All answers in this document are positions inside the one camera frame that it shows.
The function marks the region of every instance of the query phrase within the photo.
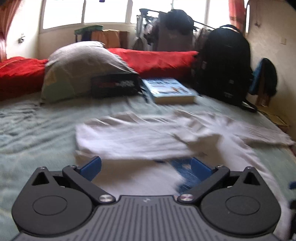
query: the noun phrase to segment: curtain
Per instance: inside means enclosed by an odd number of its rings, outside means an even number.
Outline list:
[[[0,6],[0,61],[6,60],[6,38],[13,17],[22,0],[6,0]]]
[[[246,19],[244,0],[229,0],[229,18],[232,25],[236,26],[241,32],[244,31]]]

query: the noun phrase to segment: wall switch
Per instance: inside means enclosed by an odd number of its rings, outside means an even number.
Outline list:
[[[280,43],[286,45],[287,44],[287,39],[285,39],[284,37],[281,37]]]

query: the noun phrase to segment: wall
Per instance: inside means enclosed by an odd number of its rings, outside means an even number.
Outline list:
[[[287,39],[286,45],[280,43],[281,37]],[[277,94],[270,106],[288,117],[289,134],[296,140],[296,11],[284,1],[251,0],[247,38],[252,68],[261,58],[268,58],[277,69]]]
[[[42,0],[23,0],[7,36],[7,58],[22,56],[38,58],[39,18]],[[24,33],[25,41],[18,43]]]
[[[128,31],[129,46],[133,44],[136,37],[135,25],[125,23],[99,23],[104,26],[104,29],[116,29],[120,31]],[[87,25],[76,25],[75,27],[61,27],[59,29],[41,33],[39,35],[39,58],[48,58],[55,50],[72,44],[75,42],[74,30]]]

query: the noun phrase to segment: bed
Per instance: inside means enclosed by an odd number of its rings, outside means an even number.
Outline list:
[[[61,170],[79,164],[75,158],[75,126],[90,118],[133,111],[141,115],[161,115],[182,109],[189,112],[223,113],[235,120],[271,129],[277,128],[261,114],[252,114],[220,101],[197,97],[196,104],[161,106],[146,103],[142,96],[112,99],[78,98],[56,104],[39,104],[40,93],[0,102],[0,240],[17,234],[11,207],[36,167]],[[272,172],[284,196],[295,192],[288,183],[295,180],[295,157],[288,148],[252,146],[261,162]]]

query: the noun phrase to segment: white pillow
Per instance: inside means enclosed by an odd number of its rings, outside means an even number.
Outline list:
[[[90,93],[91,78],[107,74],[136,73],[104,44],[85,41],[70,44],[49,56],[41,98],[55,102]]]

